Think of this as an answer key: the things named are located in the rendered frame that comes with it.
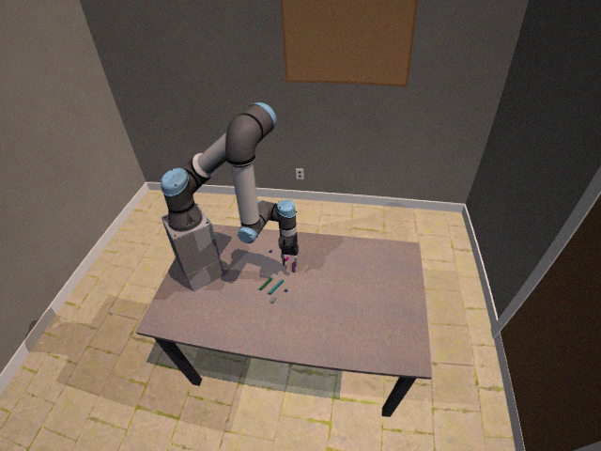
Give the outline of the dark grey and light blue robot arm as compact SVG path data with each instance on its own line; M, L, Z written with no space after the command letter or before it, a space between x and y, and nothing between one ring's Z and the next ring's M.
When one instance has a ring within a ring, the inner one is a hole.
M165 173L161 186L168 207L169 226L175 231L188 231L202 222L202 213L194 203L193 194L227 161L231 164L239 208L239 238L246 243L254 242L268 220L278 222L283 230L293 229L296 210L291 200L276 204L257 200L256 196L255 148L275 125L276 115L268 105L252 104L231 120L226 133L204 153L196 154L181 168Z

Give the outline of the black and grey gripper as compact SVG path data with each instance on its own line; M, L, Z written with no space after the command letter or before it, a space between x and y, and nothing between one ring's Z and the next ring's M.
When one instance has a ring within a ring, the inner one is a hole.
M297 257L299 253L299 246L297 244L297 224L293 229L283 230L279 227L280 237L279 237L279 247L282 251L281 258L283 261L283 266L285 265L285 257L284 255L295 256L295 267L297 267ZM283 235L283 236L282 236ZM288 250L287 250L288 249Z

